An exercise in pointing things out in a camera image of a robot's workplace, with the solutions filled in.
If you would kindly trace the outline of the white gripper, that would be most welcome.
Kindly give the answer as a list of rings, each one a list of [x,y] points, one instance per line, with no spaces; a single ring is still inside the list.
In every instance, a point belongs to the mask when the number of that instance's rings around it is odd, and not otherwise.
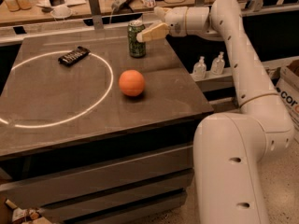
[[[138,42],[149,42],[163,39],[168,34],[171,36],[183,37],[186,32],[187,7],[156,7],[154,14],[165,22],[156,22],[136,35]]]

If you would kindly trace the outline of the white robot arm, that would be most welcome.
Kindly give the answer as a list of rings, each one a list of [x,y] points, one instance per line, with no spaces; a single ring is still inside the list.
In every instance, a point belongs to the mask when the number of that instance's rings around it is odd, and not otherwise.
[[[238,112],[204,118],[193,139],[200,224],[269,224],[258,173],[263,158],[286,150],[294,137],[291,116],[244,30],[236,0],[212,7],[156,7],[159,22],[140,42],[167,35],[198,35],[225,43]]]

